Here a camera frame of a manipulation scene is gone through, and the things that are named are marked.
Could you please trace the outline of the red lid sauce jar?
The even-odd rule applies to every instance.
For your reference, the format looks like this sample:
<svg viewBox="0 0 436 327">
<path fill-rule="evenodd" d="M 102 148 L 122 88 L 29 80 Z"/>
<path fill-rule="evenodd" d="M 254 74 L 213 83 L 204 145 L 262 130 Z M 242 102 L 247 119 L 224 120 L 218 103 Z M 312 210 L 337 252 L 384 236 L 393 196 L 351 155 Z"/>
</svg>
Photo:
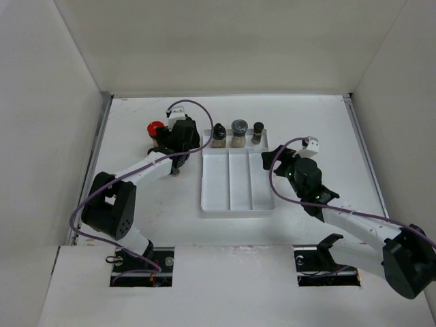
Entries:
<svg viewBox="0 0 436 327">
<path fill-rule="evenodd" d="M 161 121 L 152 121 L 147 126 L 149 137 L 153 141 L 153 146 L 164 146 L 165 140 L 169 135 L 169 130 L 166 125 Z"/>
</svg>

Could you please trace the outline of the small spice jar black cap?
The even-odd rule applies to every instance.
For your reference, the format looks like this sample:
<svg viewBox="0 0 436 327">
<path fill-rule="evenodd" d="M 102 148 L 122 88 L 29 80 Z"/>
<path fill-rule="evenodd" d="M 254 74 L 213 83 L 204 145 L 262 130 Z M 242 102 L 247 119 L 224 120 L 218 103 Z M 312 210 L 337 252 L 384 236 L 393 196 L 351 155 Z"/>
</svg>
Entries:
<svg viewBox="0 0 436 327">
<path fill-rule="evenodd" d="M 262 122 L 255 122 L 253 124 L 253 136 L 251 143 L 257 145 L 261 142 L 262 134 L 264 130 L 264 124 Z"/>
</svg>

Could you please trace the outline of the knob-cap jar tan chunks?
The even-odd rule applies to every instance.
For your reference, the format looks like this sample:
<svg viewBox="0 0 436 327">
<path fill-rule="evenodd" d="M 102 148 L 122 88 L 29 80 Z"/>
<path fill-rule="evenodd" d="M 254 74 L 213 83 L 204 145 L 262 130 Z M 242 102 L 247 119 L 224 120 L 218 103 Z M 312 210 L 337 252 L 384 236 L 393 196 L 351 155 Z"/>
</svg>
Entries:
<svg viewBox="0 0 436 327">
<path fill-rule="evenodd" d="M 222 149 L 226 147 L 227 132 L 221 123 L 217 123 L 213 127 L 211 146 L 214 149 Z"/>
</svg>

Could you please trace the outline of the small brown spice jar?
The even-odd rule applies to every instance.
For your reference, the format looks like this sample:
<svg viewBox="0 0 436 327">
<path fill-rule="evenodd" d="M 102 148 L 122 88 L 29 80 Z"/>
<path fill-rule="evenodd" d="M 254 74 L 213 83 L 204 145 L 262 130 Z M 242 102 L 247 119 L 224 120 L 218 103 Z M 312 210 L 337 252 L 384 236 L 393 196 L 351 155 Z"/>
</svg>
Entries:
<svg viewBox="0 0 436 327">
<path fill-rule="evenodd" d="M 179 174 L 180 174 L 180 169 L 179 168 L 171 167 L 170 176 L 177 177 Z"/>
</svg>

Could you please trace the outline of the clear-lid grinder white powder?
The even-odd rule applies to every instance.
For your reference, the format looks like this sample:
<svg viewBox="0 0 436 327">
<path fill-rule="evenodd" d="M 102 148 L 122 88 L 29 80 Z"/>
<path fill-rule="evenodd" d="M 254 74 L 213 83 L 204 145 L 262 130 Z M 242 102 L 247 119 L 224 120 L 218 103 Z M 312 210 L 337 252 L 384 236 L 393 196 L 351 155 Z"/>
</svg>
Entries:
<svg viewBox="0 0 436 327">
<path fill-rule="evenodd" d="M 243 148 L 246 145 L 246 132 L 248 129 L 248 123 L 243 119 L 236 119 L 232 122 L 232 148 Z"/>
</svg>

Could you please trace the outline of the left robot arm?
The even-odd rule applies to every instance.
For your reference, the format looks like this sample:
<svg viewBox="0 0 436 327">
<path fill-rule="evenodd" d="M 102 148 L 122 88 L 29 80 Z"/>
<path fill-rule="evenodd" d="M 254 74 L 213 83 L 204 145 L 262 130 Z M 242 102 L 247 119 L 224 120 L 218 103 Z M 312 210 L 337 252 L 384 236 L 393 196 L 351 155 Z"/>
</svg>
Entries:
<svg viewBox="0 0 436 327">
<path fill-rule="evenodd" d="M 196 122 L 188 116 L 171 127 L 156 127 L 153 135 L 157 146 L 148 150 L 145 159 L 118 174 L 100 172 L 95 176 L 90 193 L 113 184 L 85 204 L 81 214 L 83 224 L 131 251 L 129 263 L 140 272 L 152 266 L 153 244 L 134 226 L 137 188 L 177 175 L 188 152 L 200 147 Z"/>
</svg>

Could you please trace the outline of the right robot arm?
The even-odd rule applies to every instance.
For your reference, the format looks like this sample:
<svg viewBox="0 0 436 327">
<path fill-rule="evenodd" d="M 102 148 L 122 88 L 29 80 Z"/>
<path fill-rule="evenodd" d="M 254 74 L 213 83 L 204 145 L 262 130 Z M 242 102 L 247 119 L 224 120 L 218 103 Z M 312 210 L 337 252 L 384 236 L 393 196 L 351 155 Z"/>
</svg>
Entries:
<svg viewBox="0 0 436 327">
<path fill-rule="evenodd" d="M 415 299 L 435 282 L 435 243 L 416 225 L 362 213 L 322 183 L 322 171 L 313 156 L 319 152 L 316 138 L 300 138 L 302 148 L 287 144 L 263 152 L 263 169 L 270 176 L 286 178 L 297 199 L 311 217 L 357 238 L 349 242 L 331 234 L 317 244 L 316 262 L 326 270 L 337 264 L 363 269 L 384 279 L 399 295 Z"/>
</svg>

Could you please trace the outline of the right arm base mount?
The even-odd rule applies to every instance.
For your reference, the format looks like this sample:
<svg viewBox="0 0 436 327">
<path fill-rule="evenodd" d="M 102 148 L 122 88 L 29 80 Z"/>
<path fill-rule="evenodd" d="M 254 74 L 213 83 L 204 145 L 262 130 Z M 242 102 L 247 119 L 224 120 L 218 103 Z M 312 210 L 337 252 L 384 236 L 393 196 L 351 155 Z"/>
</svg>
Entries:
<svg viewBox="0 0 436 327">
<path fill-rule="evenodd" d="M 360 287 L 360 276 L 354 267 L 337 264 L 330 253 L 340 234 L 331 234 L 316 245 L 294 247 L 297 283 L 300 287 Z"/>
</svg>

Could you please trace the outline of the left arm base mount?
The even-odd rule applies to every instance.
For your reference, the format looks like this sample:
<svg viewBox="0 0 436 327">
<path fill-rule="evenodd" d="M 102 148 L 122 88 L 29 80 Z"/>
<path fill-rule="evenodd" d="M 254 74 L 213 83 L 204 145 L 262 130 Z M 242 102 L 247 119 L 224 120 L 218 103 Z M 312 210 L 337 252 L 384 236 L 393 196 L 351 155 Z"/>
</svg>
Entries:
<svg viewBox="0 0 436 327">
<path fill-rule="evenodd" d="M 149 258 L 156 268 L 120 249 L 105 258 L 111 265 L 110 287 L 172 287 L 174 269 L 174 247 L 154 248 Z"/>
</svg>

